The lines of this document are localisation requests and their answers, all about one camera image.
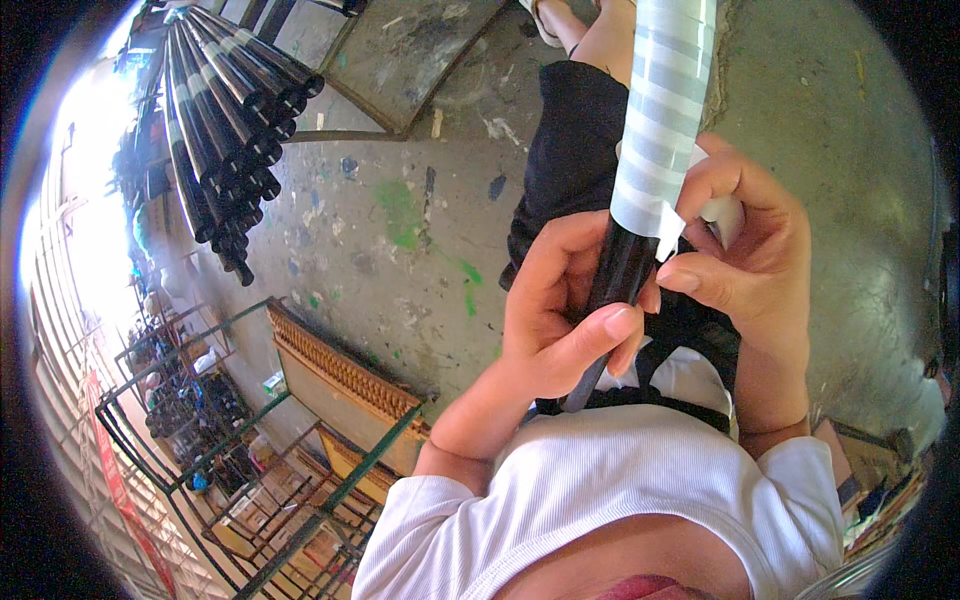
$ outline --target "wooden pallet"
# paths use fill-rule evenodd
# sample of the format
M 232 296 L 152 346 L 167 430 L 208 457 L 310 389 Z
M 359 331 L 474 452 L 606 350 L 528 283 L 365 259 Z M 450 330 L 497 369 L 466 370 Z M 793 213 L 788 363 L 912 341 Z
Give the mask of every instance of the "wooden pallet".
M 376 376 L 311 333 L 279 303 L 267 307 L 274 345 L 287 389 L 318 418 L 352 443 L 370 451 L 420 400 Z M 415 419 L 384 454 L 381 462 L 409 475 L 420 446 L 430 435 Z

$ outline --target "hand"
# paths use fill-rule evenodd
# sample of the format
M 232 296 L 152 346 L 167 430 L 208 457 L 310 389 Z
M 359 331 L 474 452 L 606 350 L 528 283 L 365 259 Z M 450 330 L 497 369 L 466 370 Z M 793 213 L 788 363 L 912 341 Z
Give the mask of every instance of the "hand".
M 643 338 L 643 311 L 660 310 L 653 276 L 638 306 L 604 306 L 576 327 L 587 303 L 603 247 L 609 211 L 586 212 L 548 223 L 523 261 L 510 294 L 503 331 L 503 368 L 525 397 L 555 398 L 573 390 L 587 367 L 616 348 L 608 370 L 624 373 Z
M 810 225 L 804 208 L 720 137 L 707 133 L 697 143 L 709 158 L 687 172 L 677 212 L 687 222 L 684 237 L 699 252 L 666 261 L 657 283 L 726 313 L 751 350 L 805 371 Z M 743 203 L 744 229 L 724 251 L 696 215 L 706 201 L 727 195 Z

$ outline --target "green paint stain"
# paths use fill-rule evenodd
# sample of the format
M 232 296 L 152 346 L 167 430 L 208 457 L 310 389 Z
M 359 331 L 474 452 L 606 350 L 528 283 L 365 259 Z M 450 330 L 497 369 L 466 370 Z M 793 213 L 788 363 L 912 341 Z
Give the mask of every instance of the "green paint stain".
M 420 244 L 423 215 L 407 184 L 402 180 L 384 181 L 373 189 L 373 197 L 387 213 L 387 236 L 398 246 L 415 250 Z
M 477 305 L 473 302 L 473 289 L 476 283 L 473 281 L 464 281 L 464 304 L 467 305 L 467 314 L 475 317 L 477 314 Z
M 483 277 L 480 275 L 480 272 L 477 271 L 477 268 L 466 262 L 463 258 L 460 259 L 460 269 L 467 274 L 470 278 L 470 281 L 480 284 L 483 283 Z

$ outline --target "fingernail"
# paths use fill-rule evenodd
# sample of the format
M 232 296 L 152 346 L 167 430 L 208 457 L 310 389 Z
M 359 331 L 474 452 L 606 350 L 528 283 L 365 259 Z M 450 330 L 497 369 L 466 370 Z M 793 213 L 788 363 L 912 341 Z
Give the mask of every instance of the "fingernail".
M 620 340 L 626 339 L 634 332 L 634 319 L 629 308 L 621 308 L 603 322 L 604 329 L 610 337 Z
M 657 283 L 668 290 L 689 294 L 700 287 L 700 278 L 690 271 L 678 270 L 663 279 L 657 279 Z

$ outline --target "metal sheet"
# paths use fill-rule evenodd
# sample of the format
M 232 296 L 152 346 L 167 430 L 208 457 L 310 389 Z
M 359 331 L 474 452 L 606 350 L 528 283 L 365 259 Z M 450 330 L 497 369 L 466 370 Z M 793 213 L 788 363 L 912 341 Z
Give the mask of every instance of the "metal sheet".
M 334 42 L 324 77 L 385 130 L 407 133 L 503 5 L 504 0 L 371 2 Z

